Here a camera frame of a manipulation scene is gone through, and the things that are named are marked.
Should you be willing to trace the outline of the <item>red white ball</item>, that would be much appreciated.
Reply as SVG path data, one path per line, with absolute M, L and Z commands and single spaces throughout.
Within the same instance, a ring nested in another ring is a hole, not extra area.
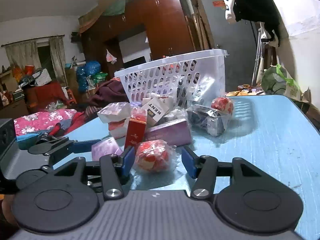
M 211 107 L 223 113 L 227 113 L 230 115 L 233 114 L 233 109 L 234 109 L 233 101 L 227 97 L 215 98 L 211 103 Z
M 173 167 L 176 157 L 176 147 L 164 140 L 141 142 L 136 150 L 135 169 L 149 173 L 168 171 Z

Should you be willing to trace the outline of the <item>red small box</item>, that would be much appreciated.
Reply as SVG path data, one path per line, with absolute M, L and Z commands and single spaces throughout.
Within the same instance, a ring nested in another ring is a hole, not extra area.
M 142 107 L 133 107 L 129 118 L 124 148 L 127 148 L 128 146 L 137 147 L 137 145 L 142 142 L 146 124 L 147 111 L 142 109 Z

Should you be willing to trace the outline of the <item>purple rectangular box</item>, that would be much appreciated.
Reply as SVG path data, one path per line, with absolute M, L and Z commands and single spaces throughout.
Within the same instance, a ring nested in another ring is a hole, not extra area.
M 149 128 L 145 133 L 144 140 L 163 140 L 170 146 L 189 145 L 193 141 L 189 122 L 185 118 Z

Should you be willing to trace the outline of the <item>white pink tissue pack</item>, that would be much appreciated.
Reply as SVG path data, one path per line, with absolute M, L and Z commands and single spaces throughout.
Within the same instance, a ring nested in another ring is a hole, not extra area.
M 110 103 L 101 109 L 97 115 L 102 123 L 108 124 L 109 134 L 114 139 L 126 136 L 131 116 L 131 106 L 128 102 Z

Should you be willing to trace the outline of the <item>pink floral blanket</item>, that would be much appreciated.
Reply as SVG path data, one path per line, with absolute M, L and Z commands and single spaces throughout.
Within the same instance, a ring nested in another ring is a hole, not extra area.
M 14 119 L 16 135 L 25 135 L 37 131 L 46 131 L 53 128 L 57 123 L 71 120 L 77 113 L 74 109 L 58 109 L 52 112 L 36 112 Z

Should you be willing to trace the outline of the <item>black item in plastic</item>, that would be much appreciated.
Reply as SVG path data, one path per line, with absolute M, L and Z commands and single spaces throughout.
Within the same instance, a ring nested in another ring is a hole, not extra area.
M 231 114 L 203 105 L 187 108 L 188 120 L 192 127 L 201 129 L 213 137 L 222 135 L 228 127 Z

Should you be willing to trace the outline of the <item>maroon clothes pile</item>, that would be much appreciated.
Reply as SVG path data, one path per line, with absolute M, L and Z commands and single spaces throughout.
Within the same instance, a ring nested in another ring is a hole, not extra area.
M 93 96 L 87 100 L 89 106 L 105 107 L 110 103 L 129 102 L 121 81 L 112 79 L 102 83 Z

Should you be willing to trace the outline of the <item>white Kent box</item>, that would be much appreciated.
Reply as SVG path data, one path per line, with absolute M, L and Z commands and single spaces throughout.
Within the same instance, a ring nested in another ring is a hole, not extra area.
M 155 126 L 163 116 L 173 110 L 174 102 L 172 96 L 144 98 L 142 108 L 147 111 L 148 126 Z

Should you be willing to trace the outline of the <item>blue plastic bags pile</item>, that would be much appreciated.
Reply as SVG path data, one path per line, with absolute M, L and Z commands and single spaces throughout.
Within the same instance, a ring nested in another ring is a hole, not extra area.
M 84 93 L 87 90 L 93 89 L 99 83 L 104 82 L 107 75 L 107 73 L 101 71 L 101 65 L 98 61 L 86 62 L 76 70 L 78 91 Z

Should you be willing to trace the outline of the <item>white plastic laundry basket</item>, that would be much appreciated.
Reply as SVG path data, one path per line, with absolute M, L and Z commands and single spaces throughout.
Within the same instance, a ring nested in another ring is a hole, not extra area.
M 177 106 L 211 105 L 225 95 L 226 50 L 186 53 L 122 69 L 120 78 L 128 99 L 142 102 L 153 96 L 172 96 Z

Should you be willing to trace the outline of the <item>beige curtain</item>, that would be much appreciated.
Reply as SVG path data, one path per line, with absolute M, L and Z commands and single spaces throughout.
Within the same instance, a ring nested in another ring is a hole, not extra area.
M 10 66 L 19 66 L 25 69 L 26 65 L 32 65 L 36 70 L 41 69 L 41 63 L 38 52 L 37 41 L 47 39 L 49 43 L 50 56 L 53 64 L 53 71 L 56 79 L 62 86 L 68 86 L 65 73 L 65 48 L 63 43 L 63 35 L 47 36 L 41 38 L 33 38 L 20 42 L 13 42 L 1 45 L 5 48 L 5 52 Z

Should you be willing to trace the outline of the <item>green white plastic bag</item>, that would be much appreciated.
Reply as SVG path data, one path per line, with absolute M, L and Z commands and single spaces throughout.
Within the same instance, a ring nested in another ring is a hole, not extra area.
M 264 72 L 261 87 L 265 94 L 283 95 L 297 101 L 302 98 L 298 83 L 291 77 L 286 68 L 280 64 L 271 66 Z

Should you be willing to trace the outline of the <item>grey door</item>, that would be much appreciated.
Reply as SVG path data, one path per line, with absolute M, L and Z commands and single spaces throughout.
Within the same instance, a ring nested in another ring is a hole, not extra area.
M 228 23 L 223 0 L 198 0 L 198 4 L 210 46 L 228 53 L 225 57 L 226 91 L 236 90 L 238 85 L 250 84 L 257 52 L 254 23 L 244 20 Z

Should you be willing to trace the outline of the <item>dark red wooden wardrobe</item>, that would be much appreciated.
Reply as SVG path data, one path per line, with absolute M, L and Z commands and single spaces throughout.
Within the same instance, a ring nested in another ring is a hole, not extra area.
M 112 78 L 124 63 L 120 42 L 141 32 L 148 38 L 152 60 L 200 47 L 187 0 L 131 0 L 122 15 L 100 16 L 81 34 L 84 56 L 98 61 Z

